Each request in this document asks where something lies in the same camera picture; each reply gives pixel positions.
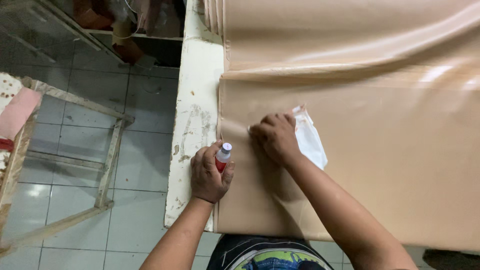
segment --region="white cloth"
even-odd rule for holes
[[[308,115],[304,105],[292,109],[293,116],[297,120],[295,136],[299,144],[300,152],[305,155],[318,168],[324,169],[327,165],[327,156],[320,141],[317,129]]]

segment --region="wooden stool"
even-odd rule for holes
[[[113,109],[91,102],[85,98],[81,98],[71,93],[67,93],[60,89],[52,87],[46,83],[33,80],[32,78],[25,77],[21,79],[21,82],[23,86],[40,92],[42,96],[49,95],[55,98],[62,99],[66,102],[77,104],[85,108],[116,117],[117,122],[115,123],[115,126],[113,128],[112,140],[110,141],[110,146],[108,148],[108,154],[105,163],[69,158],[48,153],[41,153],[37,151],[27,151],[28,144],[30,143],[30,138],[33,134],[33,130],[35,127],[38,110],[42,103],[42,100],[40,100],[25,125],[15,137],[14,149],[10,154],[10,158],[3,179],[0,179],[0,257],[14,252],[19,246],[54,235],[64,229],[72,227],[79,222],[82,222],[113,207],[113,201],[107,199],[108,185],[112,176],[114,162],[117,160],[118,157],[123,128],[126,123],[133,123],[135,121],[135,118],[130,115],[117,112]],[[7,223],[8,212],[12,205],[13,193],[15,192],[15,186],[18,182],[18,179],[20,178],[20,171],[22,170],[25,156],[96,168],[103,171],[102,178],[98,186],[95,204],[92,208],[4,242],[1,241],[1,232],[5,224]]]

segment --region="red label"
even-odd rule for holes
[[[215,159],[216,169],[217,169],[220,173],[223,172],[223,170],[225,169],[226,165],[227,165],[226,163],[219,162],[217,159]]]

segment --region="plastic bottle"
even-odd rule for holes
[[[227,163],[230,161],[230,151],[232,150],[232,145],[229,143],[224,143],[222,149],[220,149],[215,155],[215,165],[217,170],[222,173]]]

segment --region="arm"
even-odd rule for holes
[[[191,269],[198,242],[213,206],[230,187],[235,164],[230,162],[223,175],[215,166],[221,140],[203,147],[191,159],[192,197],[187,206],[150,252],[140,270]]]
[[[250,133],[287,169],[355,269],[417,269],[400,242],[367,209],[302,155],[295,118],[269,114]]]

